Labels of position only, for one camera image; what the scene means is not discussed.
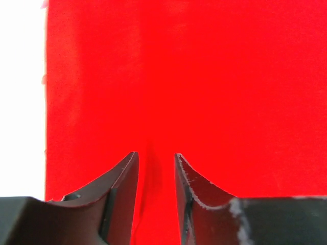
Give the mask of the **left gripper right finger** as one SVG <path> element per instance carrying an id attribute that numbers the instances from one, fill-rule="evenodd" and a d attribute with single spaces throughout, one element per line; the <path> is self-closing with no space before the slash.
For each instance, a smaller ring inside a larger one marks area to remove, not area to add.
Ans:
<path id="1" fill-rule="evenodd" d="M 239 198 L 174 161 L 182 244 L 326 244 L 326 197 Z"/>

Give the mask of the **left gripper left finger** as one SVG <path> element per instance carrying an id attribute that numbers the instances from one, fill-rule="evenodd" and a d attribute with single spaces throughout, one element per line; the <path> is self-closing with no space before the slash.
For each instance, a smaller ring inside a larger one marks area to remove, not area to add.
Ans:
<path id="1" fill-rule="evenodd" d="M 130 244 L 138 167 L 131 152 L 60 202 L 1 198 L 1 244 Z"/>

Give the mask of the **red t-shirt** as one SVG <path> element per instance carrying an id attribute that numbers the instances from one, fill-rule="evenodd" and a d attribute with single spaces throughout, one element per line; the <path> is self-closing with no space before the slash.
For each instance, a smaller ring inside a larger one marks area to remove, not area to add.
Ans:
<path id="1" fill-rule="evenodd" d="M 133 244 L 178 244 L 174 154 L 326 195 L 326 1 L 46 1 L 46 200 L 139 154 Z"/>

